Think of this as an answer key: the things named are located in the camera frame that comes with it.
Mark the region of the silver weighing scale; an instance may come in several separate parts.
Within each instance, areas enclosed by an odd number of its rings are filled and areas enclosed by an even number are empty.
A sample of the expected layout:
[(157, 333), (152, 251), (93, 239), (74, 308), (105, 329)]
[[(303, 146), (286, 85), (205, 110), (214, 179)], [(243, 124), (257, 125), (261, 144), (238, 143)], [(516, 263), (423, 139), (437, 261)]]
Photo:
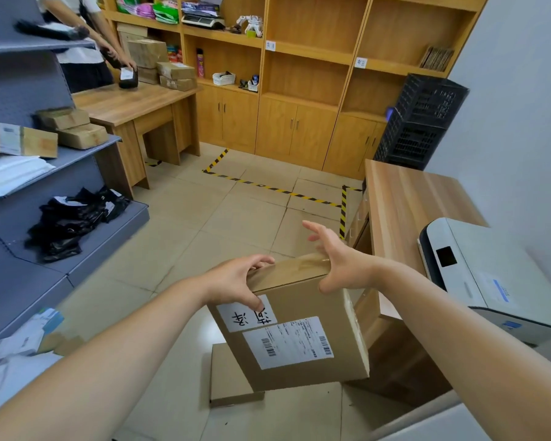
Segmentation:
[(195, 13), (183, 14), (182, 23), (187, 26), (210, 30), (224, 30), (226, 28), (226, 23), (222, 17), (205, 16)]

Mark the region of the person's right hand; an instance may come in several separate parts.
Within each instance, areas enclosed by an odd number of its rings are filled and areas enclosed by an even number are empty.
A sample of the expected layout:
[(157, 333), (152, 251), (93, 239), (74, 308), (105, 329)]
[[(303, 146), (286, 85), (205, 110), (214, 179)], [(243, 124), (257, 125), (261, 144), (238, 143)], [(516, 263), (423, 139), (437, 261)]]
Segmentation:
[(331, 270), (341, 270), (347, 278), (345, 289), (365, 289), (381, 285), (385, 260), (348, 247), (339, 236), (322, 224), (302, 221), (311, 232), (309, 241), (320, 242), (319, 251), (330, 261)]

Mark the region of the pile of black poly bags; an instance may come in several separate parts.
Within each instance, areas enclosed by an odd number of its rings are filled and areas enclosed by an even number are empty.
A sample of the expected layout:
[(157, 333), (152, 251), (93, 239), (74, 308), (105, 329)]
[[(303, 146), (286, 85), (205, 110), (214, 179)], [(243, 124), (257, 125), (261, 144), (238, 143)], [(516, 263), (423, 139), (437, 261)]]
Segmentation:
[(71, 258), (81, 253), (83, 237), (118, 218), (130, 204), (107, 186), (95, 193), (83, 187), (74, 196), (54, 196), (39, 207), (40, 220), (28, 230), (24, 247), (36, 251), (42, 263)]

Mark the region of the stack of white envelopes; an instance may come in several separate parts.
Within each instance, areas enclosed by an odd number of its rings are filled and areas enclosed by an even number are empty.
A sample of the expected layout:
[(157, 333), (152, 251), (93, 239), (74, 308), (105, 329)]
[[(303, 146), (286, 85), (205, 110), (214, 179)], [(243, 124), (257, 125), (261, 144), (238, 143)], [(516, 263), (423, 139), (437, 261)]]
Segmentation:
[(0, 197), (54, 169), (39, 156), (0, 155)]

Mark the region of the cardboard box beside wall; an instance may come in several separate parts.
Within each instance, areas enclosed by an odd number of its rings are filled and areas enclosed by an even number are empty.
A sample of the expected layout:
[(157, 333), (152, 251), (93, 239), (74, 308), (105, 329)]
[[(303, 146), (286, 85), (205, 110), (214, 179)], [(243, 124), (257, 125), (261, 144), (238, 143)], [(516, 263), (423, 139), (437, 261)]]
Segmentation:
[(148, 37), (148, 28), (130, 23), (116, 22), (116, 28), (121, 41), (136, 40)]

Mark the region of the labelled brown cardboard box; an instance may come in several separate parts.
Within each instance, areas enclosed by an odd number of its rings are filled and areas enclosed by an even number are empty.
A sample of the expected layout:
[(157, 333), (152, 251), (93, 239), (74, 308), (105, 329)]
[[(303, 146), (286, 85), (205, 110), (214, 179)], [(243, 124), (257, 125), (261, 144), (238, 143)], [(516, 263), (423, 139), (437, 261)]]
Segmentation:
[(350, 294), (320, 292), (330, 273), (323, 253), (251, 271), (261, 313), (239, 304), (209, 305), (253, 391), (265, 392), (369, 378), (368, 348)]

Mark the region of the stack of colourful packets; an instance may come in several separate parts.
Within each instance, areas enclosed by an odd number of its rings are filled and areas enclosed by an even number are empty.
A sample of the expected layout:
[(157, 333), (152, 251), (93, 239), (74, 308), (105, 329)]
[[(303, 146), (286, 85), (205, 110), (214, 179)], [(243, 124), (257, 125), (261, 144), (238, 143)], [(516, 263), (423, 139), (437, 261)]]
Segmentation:
[(220, 6), (207, 2), (193, 2), (193, 1), (182, 1), (181, 2), (183, 14), (191, 14), (195, 16), (209, 17), (209, 18), (219, 18)]

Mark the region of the black plastic crate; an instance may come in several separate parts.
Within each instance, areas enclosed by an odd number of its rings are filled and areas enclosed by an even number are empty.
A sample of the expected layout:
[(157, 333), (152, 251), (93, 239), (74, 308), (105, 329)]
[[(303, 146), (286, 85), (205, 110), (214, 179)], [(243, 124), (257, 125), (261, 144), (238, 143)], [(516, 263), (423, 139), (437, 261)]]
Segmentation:
[(409, 122), (392, 108), (374, 161), (425, 170), (446, 129), (424, 123)]
[(406, 122), (448, 129), (470, 92), (447, 78), (410, 73), (394, 106)]

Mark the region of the yellow black floor tape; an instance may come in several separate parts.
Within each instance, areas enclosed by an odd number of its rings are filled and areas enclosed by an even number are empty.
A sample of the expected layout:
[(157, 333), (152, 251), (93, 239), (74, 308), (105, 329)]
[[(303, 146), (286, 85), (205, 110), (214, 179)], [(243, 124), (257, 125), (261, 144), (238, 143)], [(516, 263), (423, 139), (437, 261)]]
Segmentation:
[(353, 186), (349, 186), (349, 185), (342, 185), (341, 186), (341, 203), (338, 204), (338, 203), (330, 202), (328, 200), (318, 199), (318, 198), (315, 198), (315, 197), (312, 197), (312, 196), (304, 195), (302, 193), (293, 192), (291, 190), (279, 189), (277, 187), (272, 187), (272, 186), (269, 186), (269, 185), (252, 182), (252, 181), (249, 181), (249, 180), (241, 179), (239, 177), (232, 177), (232, 176), (228, 176), (228, 175), (223, 175), (223, 174), (220, 174), (220, 173), (217, 173), (217, 172), (213, 171), (213, 169), (226, 157), (226, 155), (230, 151), (231, 151), (231, 149), (229, 149), (229, 148), (223, 148), (220, 155), (218, 155), (213, 160), (213, 162), (211, 162), (201, 172), (204, 173), (205, 175), (209, 175), (209, 176), (213, 176), (213, 177), (219, 177), (219, 178), (226, 179), (226, 180), (231, 180), (231, 181), (234, 181), (236, 183), (241, 183), (241, 184), (244, 184), (244, 185), (255, 186), (255, 187), (258, 187), (260, 189), (265, 189), (265, 190), (269, 190), (269, 191), (276, 192), (276, 193), (282, 193), (282, 194), (285, 194), (285, 195), (287, 195), (289, 197), (292, 197), (292, 198), (300, 198), (300, 199), (303, 199), (303, 200), (308, 200), (310, 202), (323, 204), (323, 205), (327, 205), (327, 206), (330, 206), (330, 207), (339, 208), (340, 209), (340, 217), (339, 217), (339, 231), (338, 231), (338, 234), (339, 234), (339, 237), (340, 237), (341, 240), (346, 240), (347, 239), (347, 237), (348, 237), (348, 230), (347, 230), (347, 203), (348, 203), (347, 197), (348, 197), (348, 195), (347, 195), (347, 193), (348, 193), (348, 191), (364, 193), (365, 189), (359, 189), (357, 187), (353, 187)]

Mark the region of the small brown cardboard box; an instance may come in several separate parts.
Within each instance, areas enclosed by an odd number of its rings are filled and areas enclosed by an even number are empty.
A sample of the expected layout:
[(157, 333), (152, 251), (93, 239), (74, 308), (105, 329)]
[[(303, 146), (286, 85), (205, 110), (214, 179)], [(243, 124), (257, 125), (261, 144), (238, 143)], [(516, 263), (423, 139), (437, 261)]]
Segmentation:
[(157, 71), (160, 76), (174, 81), (197, 78), (195, 68), (179, 62), (158, 62)]
[(164, 88), (186, 92), (197, 88), (196, 79), (170, 79), (160, 75), (160, 85)]

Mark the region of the person's right forearm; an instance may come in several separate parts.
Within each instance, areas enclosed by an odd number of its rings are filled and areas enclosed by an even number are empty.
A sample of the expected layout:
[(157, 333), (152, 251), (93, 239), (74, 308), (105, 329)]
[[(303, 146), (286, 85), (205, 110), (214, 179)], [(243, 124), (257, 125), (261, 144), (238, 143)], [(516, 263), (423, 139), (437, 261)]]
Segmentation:
[(551, 361), (405, 265), (372, 277), (492, 441), (551, 441)]

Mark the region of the wooden shelf cabinet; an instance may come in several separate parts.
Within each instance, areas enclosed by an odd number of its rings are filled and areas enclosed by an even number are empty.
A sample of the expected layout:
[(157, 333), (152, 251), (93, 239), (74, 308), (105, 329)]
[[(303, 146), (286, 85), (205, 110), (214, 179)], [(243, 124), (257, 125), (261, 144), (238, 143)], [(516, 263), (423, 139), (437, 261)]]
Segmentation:
[[(177, 25), (99, 1), (115, 32), (117, 21), (147, 27), (195, 69), (196, 49), (204, 51), (201, 141), (360, 179), (408, 74), (447, 78), (488, 0), (208, 0), (220, 6), (224, 30), (182, 23), (181, 2), (204, 0), (177, 0)], [(262, 38), (236, 26), (247, 15), (263, 19)], [(445, 72), (419, 68), (429, 45), (454, 49)], [(356, 57), (368, 59), (366, 69), (354, 68)], [(214, 85), (213, 73), (227, 71), (235, 85)], [(258, 93), (238, 87), (254, 74)]]

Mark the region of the wooden table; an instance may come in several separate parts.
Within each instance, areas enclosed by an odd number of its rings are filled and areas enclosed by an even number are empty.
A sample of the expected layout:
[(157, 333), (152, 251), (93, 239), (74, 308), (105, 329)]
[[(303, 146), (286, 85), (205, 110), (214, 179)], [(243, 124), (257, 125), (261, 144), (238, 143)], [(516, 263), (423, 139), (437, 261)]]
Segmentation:
[(130, 199), (133, 187), (149, 189), (145, 158), (181, 165), (182, 152), (200, 156), (196, 94), (139, 83), (136, 89), (118, 85), (72, 95), (74, 105), (88, 112), (93, 124), (118, 136), (112, 150), (96, 156), (104, 183)]

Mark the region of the white label printer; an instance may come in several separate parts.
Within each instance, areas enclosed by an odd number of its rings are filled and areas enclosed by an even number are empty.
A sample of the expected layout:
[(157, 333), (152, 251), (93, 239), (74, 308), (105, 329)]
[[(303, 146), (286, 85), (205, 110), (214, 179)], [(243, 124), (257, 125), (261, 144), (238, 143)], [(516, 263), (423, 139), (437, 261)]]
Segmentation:
[(441, 217), (420, 233), (429, 280), (526, 345), (551, 340), (551, 282), (497, 230)]

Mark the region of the stack of brown cardboard sleeves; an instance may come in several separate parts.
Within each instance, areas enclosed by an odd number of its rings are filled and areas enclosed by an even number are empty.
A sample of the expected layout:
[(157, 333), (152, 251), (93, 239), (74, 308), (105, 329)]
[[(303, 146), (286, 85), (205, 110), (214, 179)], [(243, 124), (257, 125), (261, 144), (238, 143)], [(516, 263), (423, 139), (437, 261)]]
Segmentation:
[(445, 72), (453, 55), (453, 48), (429, 45), (419, 62), (419, 68)]

